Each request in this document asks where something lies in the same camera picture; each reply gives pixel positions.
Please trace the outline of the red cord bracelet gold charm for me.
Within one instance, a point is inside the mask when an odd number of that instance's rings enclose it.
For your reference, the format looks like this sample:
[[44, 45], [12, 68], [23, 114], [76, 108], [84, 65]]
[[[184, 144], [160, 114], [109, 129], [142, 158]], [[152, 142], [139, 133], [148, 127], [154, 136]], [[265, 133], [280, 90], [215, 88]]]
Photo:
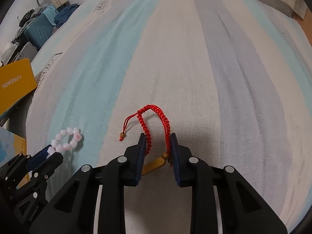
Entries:
[[130, 130], [129, 125], [133, 124], [133, 119], [140, 125], [146, 138], [145, 156], [148, 156], [153, 148], [163, 147], [162, 154], [159, 157], [144, 164], [142, 175], [148, 175], [162, 168], [167, 163], [172, 166], [171, 126], [164, 111], [155, 104], [147, 104], [135, 113], [128, 115], [122, 124], [119, 141], [123, 141], [126, 138], [127, 132]]

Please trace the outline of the white cardboard box blue trim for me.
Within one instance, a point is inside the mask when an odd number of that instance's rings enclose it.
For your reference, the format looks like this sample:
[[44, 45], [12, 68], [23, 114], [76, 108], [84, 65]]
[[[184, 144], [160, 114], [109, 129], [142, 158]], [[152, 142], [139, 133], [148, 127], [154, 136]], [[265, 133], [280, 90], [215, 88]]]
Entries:
[[1, 166], [15, 155], [27, 153], [26, 139], [10, 132], [4, 125], [9, 120], [10, 111], [36, 88], [28, 58], [1, 67]]

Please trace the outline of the grey suitcase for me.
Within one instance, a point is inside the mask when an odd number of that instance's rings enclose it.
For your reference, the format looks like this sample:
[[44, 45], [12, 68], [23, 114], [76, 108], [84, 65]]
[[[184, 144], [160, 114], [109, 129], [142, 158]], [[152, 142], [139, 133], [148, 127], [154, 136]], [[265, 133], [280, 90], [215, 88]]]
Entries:
[[29, 61], [32, 62], [37, 54], [37, 48], [31, 42], [27, 42], [23, 45], [23, 47], [17, 48], [17, 50], [12, 54], [8, 63], [12, 63], [22, 59], [29, 59]]

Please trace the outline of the teal suitcase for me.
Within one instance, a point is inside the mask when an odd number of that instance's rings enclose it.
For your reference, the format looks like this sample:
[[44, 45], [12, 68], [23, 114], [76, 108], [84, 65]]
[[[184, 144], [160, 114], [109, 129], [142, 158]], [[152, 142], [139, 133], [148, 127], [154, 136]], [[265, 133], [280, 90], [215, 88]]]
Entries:
[[32, 20], [24, 29], [24, 37], [40, 50], [53, 34], [53, 25], [44, 14], [40, 14]]

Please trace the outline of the striped bed sheet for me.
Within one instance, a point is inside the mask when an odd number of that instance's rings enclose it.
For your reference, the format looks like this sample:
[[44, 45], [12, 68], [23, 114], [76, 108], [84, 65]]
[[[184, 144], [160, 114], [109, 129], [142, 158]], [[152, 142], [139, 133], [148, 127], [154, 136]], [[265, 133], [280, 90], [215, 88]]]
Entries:
[[48, 180], [51, 199], [82, 165], [136, 144], [124, 119], [159, 106], [181, 145], [234, 166], [289, 231], [311, 206], [311, 44], [292, 18], [257, 0], [96, 0], [32, 61], [30, 154], [62, 129], [83, 138]]

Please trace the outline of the black bag on suitcase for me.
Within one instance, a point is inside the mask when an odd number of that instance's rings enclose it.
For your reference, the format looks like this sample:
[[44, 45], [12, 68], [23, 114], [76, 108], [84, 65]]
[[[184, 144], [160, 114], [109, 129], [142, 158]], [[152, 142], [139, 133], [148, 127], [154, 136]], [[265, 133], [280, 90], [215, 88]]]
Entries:
[[24, 24], [31, 18], [32, 14], [34, 13], [34, 9], [29, 10], [23, 18], [19, 21], [19, 27], [23, 27]]

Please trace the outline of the dark blue clothes pile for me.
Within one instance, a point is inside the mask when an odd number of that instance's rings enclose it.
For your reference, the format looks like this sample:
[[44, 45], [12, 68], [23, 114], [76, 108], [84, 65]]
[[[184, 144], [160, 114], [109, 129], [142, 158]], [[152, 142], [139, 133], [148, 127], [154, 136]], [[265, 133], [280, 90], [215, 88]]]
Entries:
[[68, 19], [71, 17], [73, 12], [78, 9], [80, 5], [75, 3], [69, 6], [64, 7], [55, 17], [54, 17], [54, 23], [56, 27], [61, 27], [63, 24], [65, 24]]

